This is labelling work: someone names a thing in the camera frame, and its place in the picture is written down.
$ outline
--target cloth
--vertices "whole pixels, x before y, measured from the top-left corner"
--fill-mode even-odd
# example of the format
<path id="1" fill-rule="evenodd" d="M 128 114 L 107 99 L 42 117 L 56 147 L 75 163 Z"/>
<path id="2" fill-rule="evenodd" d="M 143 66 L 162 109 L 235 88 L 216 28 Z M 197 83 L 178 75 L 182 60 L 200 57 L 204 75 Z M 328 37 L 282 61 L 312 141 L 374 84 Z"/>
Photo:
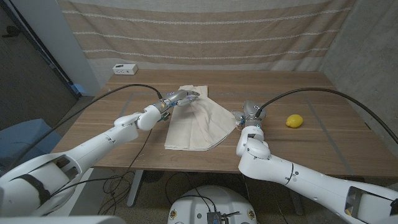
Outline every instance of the cloth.
<path id="1" fill-rule="evenodd" d="M 318 71 L 355 3 L 57 2 L 100 86 L 116 63 L 163 70 Z"/>
<path id="2" fill-rule="evenodd" d="M 231 112 L 208 98 L 207 86 L 181 86 L 200 93 L 184 107 L 174 107 L 167 132 L 166 149 L 205 151 L 214 148 L 236 127 Z"/>

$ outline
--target black strap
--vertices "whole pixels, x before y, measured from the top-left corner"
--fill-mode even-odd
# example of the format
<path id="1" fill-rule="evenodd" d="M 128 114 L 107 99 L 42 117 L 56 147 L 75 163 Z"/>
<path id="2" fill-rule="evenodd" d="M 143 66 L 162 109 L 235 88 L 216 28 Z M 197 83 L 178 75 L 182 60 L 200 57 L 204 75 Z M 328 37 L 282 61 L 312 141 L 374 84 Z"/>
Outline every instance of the black strap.
<path id="1" fill-rule="evenodd" d="M 398 214 L 398 198 L 391 202 L 391 212 L 390 215 L 397 215 Z"/>
<path id="2" fill-rule="evenodd" d="M 34 176 L 30 174 L 24 174 L 15 179 L 23 179 L 27 181 L 39 192 L 40 206 L 51 198 L 50 192 L 48 190 L 45 190 L 43 183 L 37 180 Z"/>

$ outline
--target blue chair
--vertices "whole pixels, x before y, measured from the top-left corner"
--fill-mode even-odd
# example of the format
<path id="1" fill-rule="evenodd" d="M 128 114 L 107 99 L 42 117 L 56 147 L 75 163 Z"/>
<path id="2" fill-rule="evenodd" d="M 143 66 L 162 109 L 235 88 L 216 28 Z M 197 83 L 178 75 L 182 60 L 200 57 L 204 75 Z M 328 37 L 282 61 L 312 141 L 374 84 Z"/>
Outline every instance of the blue chair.
<path id="1" fill-rule="evenodd" d="M 25 121 L 0 131 L 0 175 L 17 159 L 19 154 L 29 144 L 50 130 L 43 119 Z M 50 153 L 61 140 L 61 136 L 53 131 L 35 147 L 33 147 L 19 162 L 24 163 L 37 156 Z"/>

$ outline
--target white box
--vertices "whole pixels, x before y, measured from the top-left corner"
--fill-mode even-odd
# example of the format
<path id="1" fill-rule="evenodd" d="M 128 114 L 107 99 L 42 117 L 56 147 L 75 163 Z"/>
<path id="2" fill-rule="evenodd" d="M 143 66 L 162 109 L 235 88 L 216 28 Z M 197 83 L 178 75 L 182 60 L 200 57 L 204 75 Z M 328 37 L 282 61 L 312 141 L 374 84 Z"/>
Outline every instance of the white box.
<path id="1" fill-rule="evenodd" d="M 137 70 L 136 64 L 116 64 L 113 67 L 113 72 L 117 75 L 133 75 Z"/>

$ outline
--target wooden table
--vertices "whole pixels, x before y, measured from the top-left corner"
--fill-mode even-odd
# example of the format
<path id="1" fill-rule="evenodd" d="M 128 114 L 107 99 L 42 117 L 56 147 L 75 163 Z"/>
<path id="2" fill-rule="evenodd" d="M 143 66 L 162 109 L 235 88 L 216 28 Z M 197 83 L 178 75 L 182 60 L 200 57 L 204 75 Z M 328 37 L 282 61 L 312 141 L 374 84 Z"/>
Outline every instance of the wooden table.
<path id="1" fill-rule="evenodd" d="M 245 100 L 263 104 L 296 88 L 335 89 L 319 72 L 139 70 L 133 76 L 114 75 L 98 95 L 128 83 L 151 85 L 161 93 L 178 90 L 181 85 L 208 85 L 209 97 L 227 110 L 241 110 Z M 109 95 L 83 112 L 53 152 L 72 149 L 112 128 L 118 117 L 143 111 L 157 100 L 152 90 L 143 87 Z M 398 161 L 342 97 L 301 92 L 272 103 L 266 110 L 262 129 L 272 154 L 328 175 L 398 177 Z M 285 125 L 291 114 L 304 118 L 300 128 Z M 168 127 L 169 121 L 156 124 L 133 169 L 239 172 L 240 158 L 235 154 L 238 130 L 209 151 L 173 151 L 164 149 Z M 148 133 L 140 131 L 135 141 L 119 146 L 96 166 L 128 167 Z"/>

